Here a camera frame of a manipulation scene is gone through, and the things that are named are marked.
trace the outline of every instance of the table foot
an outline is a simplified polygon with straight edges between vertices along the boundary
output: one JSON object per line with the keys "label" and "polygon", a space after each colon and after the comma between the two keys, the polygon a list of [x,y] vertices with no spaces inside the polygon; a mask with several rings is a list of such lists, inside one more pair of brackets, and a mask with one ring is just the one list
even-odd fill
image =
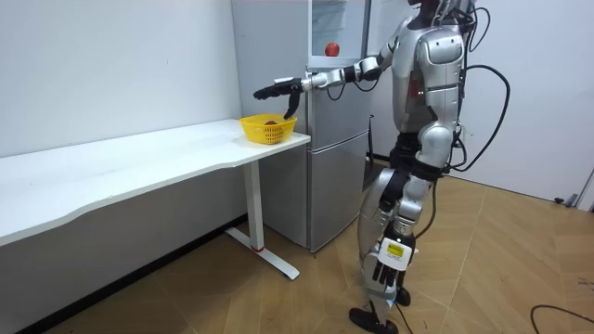
{"label": "table foot", "polygon": [[[227,229],[226,233],[234,239],[236,239],[237,241],[241,242],[243,245],[245,245],[245,247],[252,250],[252,245],[250,244],[250,237],[243,234],[237,228],[231,227]],[[278,270],[280,270],[286,277],[290,278],[291,280],[295,279],[299,275],[299,270],[297,270],[294,266],[288,264],[283,259],[279,258],[272,251],[264,248],[261,251],[253,250],[253,252],[260,255],[260,257],[267,260],[270,264],[274,265]]]}

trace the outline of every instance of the wooden floor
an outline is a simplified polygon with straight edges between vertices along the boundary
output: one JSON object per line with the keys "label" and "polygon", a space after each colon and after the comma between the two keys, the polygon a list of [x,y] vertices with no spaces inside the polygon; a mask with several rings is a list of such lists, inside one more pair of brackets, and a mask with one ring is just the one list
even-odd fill
{"label": "wooden floor", "polygon": [[[452,178],[437,198],[407,274],[404,311],[416,334],[533,333],[538,303],[594,317],[594,214]],[[265,238],[301,271],[295,281],[221,236],[49,332],[364,333],[347,317],[367,305],[356,221],[316,255],[270,229]],[[389,316],[407,333],[395,308]],[[536,322],[541,333],[594,334],[555,311],[538,311]]]}

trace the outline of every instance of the yellow label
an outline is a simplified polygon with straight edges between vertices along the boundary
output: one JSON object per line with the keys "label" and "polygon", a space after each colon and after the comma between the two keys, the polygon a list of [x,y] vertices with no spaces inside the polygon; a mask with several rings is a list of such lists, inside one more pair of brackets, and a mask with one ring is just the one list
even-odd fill
{"label": "yellow label", "polygon": [[402,257],[402,255],[404,255],[405,253],[405,249],[403,249],[400,246],[396,246],[396,245],[388,245],[388,252],[391,253],[392,255],[396,255],[397,257]]}

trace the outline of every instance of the table leg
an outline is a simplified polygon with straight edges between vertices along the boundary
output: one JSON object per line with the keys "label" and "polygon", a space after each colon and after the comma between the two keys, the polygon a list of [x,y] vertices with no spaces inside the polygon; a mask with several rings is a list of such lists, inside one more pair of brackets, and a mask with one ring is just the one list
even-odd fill
{"label": "table leg", "polygon": [[250,236],[246,236],[235,227],[229,228],[226,232],[274,265],[285,276],[295,279],[299,275],[299,271],[264,247],[264,224],[262,222],[262,199],[260,197],[260,170],[258,161],[246,163],[243,166],[243,172],[245,176]]}

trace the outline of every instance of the table top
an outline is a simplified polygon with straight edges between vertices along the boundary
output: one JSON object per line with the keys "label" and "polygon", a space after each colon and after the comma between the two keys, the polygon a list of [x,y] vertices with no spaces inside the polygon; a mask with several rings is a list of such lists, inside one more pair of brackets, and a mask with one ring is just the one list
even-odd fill
{"label": "table top", "polygon": [[237,120],[102,140],[0,159],[0,246],[83,213],[217,169],[304,145],[250,142]]}

